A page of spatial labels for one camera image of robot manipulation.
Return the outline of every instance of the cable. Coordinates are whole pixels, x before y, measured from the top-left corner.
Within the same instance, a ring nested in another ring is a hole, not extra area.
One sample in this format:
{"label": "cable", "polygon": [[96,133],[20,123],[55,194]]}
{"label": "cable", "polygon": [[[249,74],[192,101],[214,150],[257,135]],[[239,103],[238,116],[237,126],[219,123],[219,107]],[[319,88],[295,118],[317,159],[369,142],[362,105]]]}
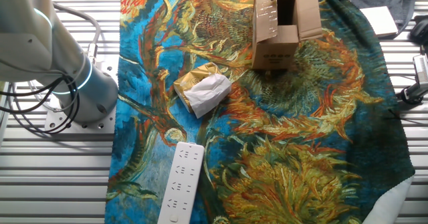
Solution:
{"label": "cable", "polygon": [[88,14],[83,13],[81,11],[71,9],[69,7],[64,7],[63,5],[59,5],[57,3],[53,3],[53,7],[55,7],[58,10],[65,11],[67,13],[71,13],[72,15],[76,15],[78,17],[81,17],[82,19],[86,19],[89,22],[91,22],[92,25],[94,25],[94,27],[96,29],[94,39],[92,40],[91,43],[96,44],[98,42],[98,38],[100,38],[100,34],[101,34],[101,27],[100,27],[100,24],[93,17],[91,17]]}
{"label": "cable", "polygon": [[[34,86],[34,83],[33,83],[32,81],[28,81],[28,86],[29,86],[30,90],[37,89],[37,88]],[[35,99],[36,99],[36,100],[38,100],[38,101],[41,101],[41,100],[43,99],[43,97],[41,96],[41,94],[35,94],[35,95],[34,95],[34,97],[35,97]],[[45,108],[47,108],[48,110],[51,110],[52,112],[58,113],[58,112],[64,112],[64,111],[68,110],[70,107],[72,107],[72,104],[73,104],[74,102],[76,102],[76,97],[74,97],[74,98],[73,98],[73,100],[72,100],[72,102],[71,102],[68,106],[66,106],[66,107],[64,107],[64,108],[54,108],[54,107],[51,107],[51,106],[50,106],[49,104],[47,104],[47,103],[43,103],[43,106],[45,106]]]}
{"label": "cable", "polygon": [[[83,62],[82,62],[82,66],[80,67],[80,70],[79,70],[78,74],[74,77],[73,81],[71,81],[68,85],[71,85],[71,84],[75,83],[75,82],[76,82],[76,80],[79,78],[79,76],[80,76],[80,75],[82,74],[82,72],[83,72],[83,69],[84,69],[84,67],[85,67],[85,63],[86,63],[86,55],[85,55],[85,53],[84,53],[84,52],[82,52],[82,55],[83,55]],[[34,90],[36,90],[36,91],[38,91],[38,90],[37,90],[37,87],[35,87],[31,81],[28,81],[28,86],[29,86],[29,88],[30,88],[30,90],[31,90],[31,91],[33,91],[33,89],[34,89]],[[41,99],[42,99],[41,94],[38,94],[38,95],[37,95],[37,94],[35,95],[35,98],[36,98],[38,101],[41,101]],[[68,109],[72,106],[72,104],[73,104],[75,101],[76,101],[76,98],[74,98],[74,99],[72,100],[72,102],[71,102],[68,106],[66,106],[66,107],[64,107],[64,108],[53,108],[53,107],[51,107],[49,104],[46,104],[46,103],[43,103],[43,106],[45,106],[48,110],[51,110],[51,111],[53,111],[53,112],[63,112],[64,110],[68,110]]]}
{"label": "cable", "polygon": [[41,88],[40,90],[34,91],[34,92],[30,92],[30,93],[22,93],[22,94],[14,94],[14,93],[8,93],[8,92],[3,92],[0,91],[0,95],[4,95],[4,96],[13,96],[13,97],[25,97],[25,96],[32,96],[38,93],[42,93],[43,91],[46,91],[50,88],[52,88],[52,86],[57,86],[58,84],[60,84],[60,82],[62,82],[63,80],[61,78],[58,78],[57,80],[55,80],[54,82],[52,82],[51,84],[47,85],[44,88]]}
{"label": "cable", "polygon": [[31,107],[31,108],[28,108],[28,109],[26,109],[26,110],[13,110],[13,109],[8,109],[8,108],[4,108],[4,107],[1,107],[0,106],[0,110],[1,111],[4,111],[4,112],[8,112],[8,113],[11,113],[11,114],[22,114],[22,113],[28,113],[28,112],[31,112],[31,111],[33,111],[33,110],[35,110],[35,109],[37,109],[37,108],[39,108],[46,100],[47,100],[47,97],[49,97],[49,95],[53,92],[53,90],[56,88],[56,86],[58,86],[58,84],[60,84],[60,82],[61,81],[59,81],[59,82],[57,82],[57,81],[55,81],[55,85],[53,85],[50,89],[49,89],[49,92],[46,94],[46,96],[45,96],[45,98],[43,98],[43,100],[41,100],[41,102],[39,102],[39,104],[36,104],[35,106],[33,106],[33,107]]}
{"label": "cable", "polygon": [[[64,81],[67,83],[67,84],[69,84],[70,83],[70,80],[69,79],[71,79],[72,80],[72,78],[71,77],[69,77],[69,76],[66,76],[66,78],[64,78]],[[75,84],[70,84],[70,85],[68,85],[68,87],[69,87],[69,91],[70,91],[70,95],[72,96],[72,98],[74,99],[74,92],[77,90],[77,86],[75,85]],[[9,92],[10,92],[10,89],[12,88],[12,90],[13,90],[13,92],[15,92],[15,88],[13,88],[13,86],[10,84],[9,85]],[[8,99],[7,99],[7,101],[9,102],[9,103],[12,103],[12,101],[11,101],[11,99],[10,99],[11,97],[8,97]],[[76,99],[77,99],[77,106],[76,106],[76,111],[73,113],[73,107],[74,107],[74,105],[72,105],[72,109],[70,110],[70,114],[68,114],[67,115],[67,118],[59,125],[59,126],[57,126],[57,127],[55,127],[55,128],[53,128],[53,129],[51,129],[51,130],[41,130],[40,128],[38,128],[38,127],[36,127],[36,126],[34,126],[34,124],[32,124],[31,123],[31,121],[24,115],[24,114],[21,114],[22,116],[23,116],[23,118],[25,119],[25,121],[31,126],[31,127],[28,127],[28,126],[26,126],[26,125],[24,125],[19,119],[18,119],[18,117],[16,116],[16,114],[12,114],[13,115],[13,117],[16,119],[16,121],[22,126],[22,127],[24,127],[26,130],[28,130],[28,131],[30,131],[30,132],[32,132],[33,134],[36,134],[36,135],[38,135],[38,136],[40,136],[40,137],[45,137],[43,134],[58,134],[58,133],[60,133],[60,132],[62,132],[62,131],[64,131],[66,128],[69,128],[70,126],[71,126],[71,123],[74,121],[74,119],[76,118],[76,116],[77,116],[77,113],[78,113],[78,111],[79,111],[79,109],[80,109],[80,97],[79,97],[79,94],[78,93],[76,93]],[[20,105],[19,105],[19,101],[18,101],[18,99],[16,98],[15,99],[15,103],[16,103],[16,105],[17,105],[17,107],[18,107],[18,110],[21,110],[21,107],[20,107]]]}

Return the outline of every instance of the power socket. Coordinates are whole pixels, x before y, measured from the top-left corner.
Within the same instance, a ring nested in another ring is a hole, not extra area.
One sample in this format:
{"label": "power socket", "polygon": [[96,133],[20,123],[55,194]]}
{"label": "power socket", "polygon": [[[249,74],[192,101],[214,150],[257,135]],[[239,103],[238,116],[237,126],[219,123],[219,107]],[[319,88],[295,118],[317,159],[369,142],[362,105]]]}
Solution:
{"label": "power socket", "polygon": [[185,142],[177,144],[158,224],[190,223],[203,153],[203,146]]}

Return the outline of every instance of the black cable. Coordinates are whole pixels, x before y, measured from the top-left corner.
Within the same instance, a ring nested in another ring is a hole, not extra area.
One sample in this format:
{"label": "black cable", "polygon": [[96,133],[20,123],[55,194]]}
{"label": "black cable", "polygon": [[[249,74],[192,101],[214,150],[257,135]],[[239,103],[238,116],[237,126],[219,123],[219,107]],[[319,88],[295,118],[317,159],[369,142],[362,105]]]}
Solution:
{"label": "black cable", "polygon": [[37,109],[37,108],[39,108],[46,100],[47,100],[47,98],[51,95],[51,93],[53,92],[53,90],[55,89],[55,87],[56,86],[58,86],[58,84],[60,84],[60,82],[58,82],[56,85],[54,85],[53,87],[51,87],[50,89],[49,89],[49,92],[46,94],[46,96],[45,96],[45,98],[43,98],[40,102],[39,102],[39,104],[36,104],[35,106],[33,106],[33,107],[31,107],[31,108],[28,108],[28,109],[26,109],[26,110],[12,110],[12,109],[8,109],[8,108],[4,108],[4,107],[1,107],[0,106],[0,110],[1,111],[4,111],[4,112],[8,112],[8,113],[10,113],[10,114],[22,114],[22,113],[28,113],[28,112],[31,112],[31,111],[33,111],[33,110],[35,110],[35,109]]}
{"label": "black cable", "polygon": [[46,87],[43,87],[43,88],[41,88],[41,89],[39,89],[39,90],[37,90],[37,91],[34,91],[34,92],[16,94],[16,93],[10,93],[10,92],[3,92],[3,91],[0,91],[0,95],[4,95],[4,96],[13,96],[13,97],[26,97],[26,96],[32,96],[32,95],[35,95],[35,94],[40,94],[40,93],[42,93],[43,91],[46,91],[46,90],[48,90],[48,89],[52,88],[52,86],[57,86],[57,85],[58,85],[58,84],[60,84],[60,82],[61,82],[61,81],[63,81],[63,80],[64,80],[64,78],[58,78],[58,79],[56,79],[54,82],[52,82],[52,83],[50,83],[49,85],[47,85]]}
{"label": "black cable", "polygon": [[[70,91],[71,98],[74,99],[74,91],[77,89],[77,86],[76,86],[75,83],[72,83],[72,85],[74,87],[74,88],[72,88],[69,85],[69,83],[70,83],[71,80],[67,80],[67,78],[66,78],[64,81],[68,84],[68,89]],[[33,128],[35,128],[35,130],[30,130],[30,131],[32,131],[32,132],[38,132],[38,133],[44,133],[44,134],[58,134],[58,133],[64,131],[66,128],[69,128],[71,126],[71,123],[74,121],[74,118],[76,117],[76,115],[78,113],[78,109],[80,107],[80,97],[77,95],[76,98],[77,98],[77,103],[78,103],[76,111],[73,113],[74,103],[72,103],[72,105],[70,106],[70,114],[67,115],[67,118],[59,126],[56,126],[55,128],[53,128],[51,130],[41,130],[41,129],[35,127],[31,123],[31,121],[29,121],[25,117],[25,115],[22,114],[22,116],[25,118],[25,120],[28,122],[28,124],[30,124]],[[61,128],[61,126],[63,126],[69,119],[70,119],[70,122],[68,122],[65,127],[63,127],[61,130],[58,130],[57,132],[54,132],[55,130]]]}
{"label": "black cable", "polygon": [[[69,77],[69,76],[64,76],[64,78],[62,80],[65,81],[68,84],[68,89],[70,91],[70,96],[71,96],[72,99],[74,99],[74,92],[77,90],[77,86],[76,86],[75,83],[72,82],[73,79],[71,77]],[[77,100],[76,101],[77,102],[76,111],[73,112],[73,110],[74,110],[74,103],[72,103],[72,105],[70,106],[70,114],[67,115],[67,118],[59,126],[56,126],[55,128],[53,128],[51,130],[42,130],[42,129],[34,126],[34,124],[31,123],[31,121],[24,114],[21,113],[21,115],[23,116],[23,118],[25,119],[25,121],[31,126],[31,127],[28,127],[28,126],[24,125],[24,123],[22,123],[15,114],[12,114],[12,115],[13,115],[13,117],[16,119],[16,121],[22,127],[24,127],[26,130],[32,132],[33,134],[36,134],[36,135],[42,136],[42,137],[44,137],[44,135],[42,135],[42,134],[58,134],[58,133],[64,131],[66,128],[69,128],[71,126],[71,123],[74,121],[74,119],[77,116],[77,113],[78,113],[78,111],[80,109],[80,97],[79,97],[79,93],[77,91],[76,91],[76,93],[77,93],[77,95],[76,95],[76,98],[77,98],[76,99]],[[21,107],[19,105],[19,101],[18,101],[17,98],[15,99],[15,103],[16,103],[16,105],[18,107],[18,110],[21,111]],[[58,130],[64,124],[66,124],[66,125],[61,130]]]}

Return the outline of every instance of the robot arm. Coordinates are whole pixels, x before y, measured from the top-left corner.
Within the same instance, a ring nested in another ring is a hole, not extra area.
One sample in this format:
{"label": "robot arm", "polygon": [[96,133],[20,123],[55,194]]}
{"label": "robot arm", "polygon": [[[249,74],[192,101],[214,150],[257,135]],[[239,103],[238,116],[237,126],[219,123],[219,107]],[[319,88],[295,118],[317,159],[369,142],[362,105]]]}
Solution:
{"label": "robot arm", "polygon": [[[47,86],[62,73],[77,85],[81,101],[77,122],[97,121],[113,110],[116,83],[95,67],[94,54],[91,60],[84,54],[51,0],[0,0],[0,16],[0,80],[37,80]],[[96,45],[90,49],[95,53]],[[53,94],[62,106],[73,101],[67,84],[58,85]]]}

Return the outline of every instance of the metal grate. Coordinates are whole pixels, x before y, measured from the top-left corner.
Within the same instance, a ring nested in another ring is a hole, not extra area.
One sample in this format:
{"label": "metal grate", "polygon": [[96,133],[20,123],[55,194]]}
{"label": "metal grate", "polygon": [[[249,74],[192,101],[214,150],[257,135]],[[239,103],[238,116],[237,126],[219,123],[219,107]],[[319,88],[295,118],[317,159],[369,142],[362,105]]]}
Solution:
{"label": "metal grate", "polygon": [[[115,76],[119,54],[120,0],[54,0],[95,17],[103,30],[98,67]],[[417,0],[415,15],[428,14],[428,0]],[[58,11],[58,17],[83,48],[94,28],[87,21]],[[394,41],[381,43],[396,92],[414,78],[413,57],[419,47],[407,40],[415,22]],[[27,92],[26,84],[18,91]],[[23,108],[35,104],[25,99]],[[46,110],[28,116],[43,127]],[[428,103],[405,110],[403,121],[416,177],[396,223],[428,223]],[[40,139],[9,117],[0,148],[0,223],[104,223],[112,134]]]}

